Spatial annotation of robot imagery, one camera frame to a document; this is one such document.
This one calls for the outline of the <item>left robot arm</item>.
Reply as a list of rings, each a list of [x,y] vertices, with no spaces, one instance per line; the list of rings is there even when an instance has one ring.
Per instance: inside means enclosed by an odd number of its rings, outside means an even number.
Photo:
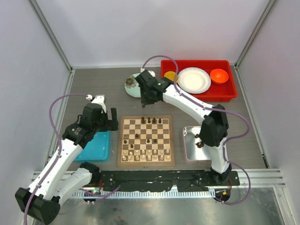
[[[97,132],[118,130],[116,108],[111,108],[111,116],[109,119],[102,104],[88,103],[77,121],[67,126],[55,154],[42,172],[27,188],[20,187],[15,193],[25,217],[48,225],[76,190],[85,185],[95,187],[99,183],[99,168],[88,162],[82,163],[66,180],[61,178]]]

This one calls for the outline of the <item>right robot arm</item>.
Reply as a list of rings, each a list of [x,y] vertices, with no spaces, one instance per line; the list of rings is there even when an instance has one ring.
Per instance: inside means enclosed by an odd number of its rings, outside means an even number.
[[[227,182],[232,166],[227,160],[225,142],[229,125],[225,108],[220,104],[213,106],[202,102],[170,79],[163,77],[158,80],[143,68],[135,79],[143,106],[162,101],[181,109],[200,124],[199,139],[210,152],[212,181],[217,185]]]

